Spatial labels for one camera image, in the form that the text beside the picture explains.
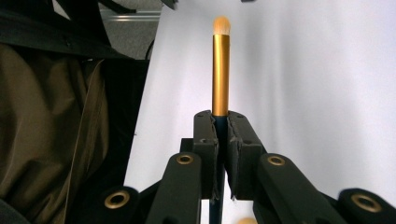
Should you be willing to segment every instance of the gold cylinder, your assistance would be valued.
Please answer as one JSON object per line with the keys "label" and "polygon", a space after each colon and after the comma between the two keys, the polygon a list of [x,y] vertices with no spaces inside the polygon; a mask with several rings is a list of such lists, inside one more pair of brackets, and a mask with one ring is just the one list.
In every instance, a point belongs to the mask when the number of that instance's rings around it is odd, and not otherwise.
{"label": "gold cylinder", "polygon": [[229,70],[230,36],[213,35],[213,116],[228,116]]}

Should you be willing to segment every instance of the brass grommet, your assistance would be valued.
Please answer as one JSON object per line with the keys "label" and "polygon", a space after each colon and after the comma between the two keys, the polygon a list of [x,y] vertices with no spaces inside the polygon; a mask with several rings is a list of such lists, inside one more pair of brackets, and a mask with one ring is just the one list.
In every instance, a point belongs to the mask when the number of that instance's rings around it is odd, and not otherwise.
{"label": "brass grommet", "polygon": [[180,155],[176,158],[177,162],[182,165],[190,164],[194,161],[194,158],[189,155]]}
{"label": "brass grommet", "polygon": [[367,195],[357,193],[353,194],[350,198],[354,204],[366,211],[377,213],[382,210],[381,205],[376,200],[370,198]]}
{"label": "brass grommet", "polygon": [[105,207],[109,209],[116,209],[123,207],[129,202],[130,196],[128,191],[119,190],[108,195],[105,199]]}
{"label": "brass grommet", "polygon": [[268,157],[268,162],[270,162],[273,165],[284,165],[286,162],[283,160],[283,158],[278,157],[278,156],[271,156]]}

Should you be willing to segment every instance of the white backdrop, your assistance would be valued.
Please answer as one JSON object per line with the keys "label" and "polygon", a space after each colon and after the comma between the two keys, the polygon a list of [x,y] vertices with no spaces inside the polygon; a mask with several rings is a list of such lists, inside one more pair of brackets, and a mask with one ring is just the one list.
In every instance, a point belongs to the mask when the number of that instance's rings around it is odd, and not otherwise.
{"label": "white backdrop", "polygon": [[[125,185],[162,178],[211,108],[213,20],[231,23],[230,109],[317,189],[396,205],[396,2],[179,0],[163,8]],[[252,216],[225,199],[224,223]],[[203,214],[202,223],[206,223]]]}

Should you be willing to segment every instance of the olive fabric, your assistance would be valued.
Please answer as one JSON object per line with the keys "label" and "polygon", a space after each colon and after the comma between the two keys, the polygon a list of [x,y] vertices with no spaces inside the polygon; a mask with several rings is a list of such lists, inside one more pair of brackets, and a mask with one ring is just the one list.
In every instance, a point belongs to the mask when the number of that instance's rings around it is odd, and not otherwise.
{"label": "olive fabric", "polygon": [[0,198],[64,223],[108,148],[102,61],[0,44]]}

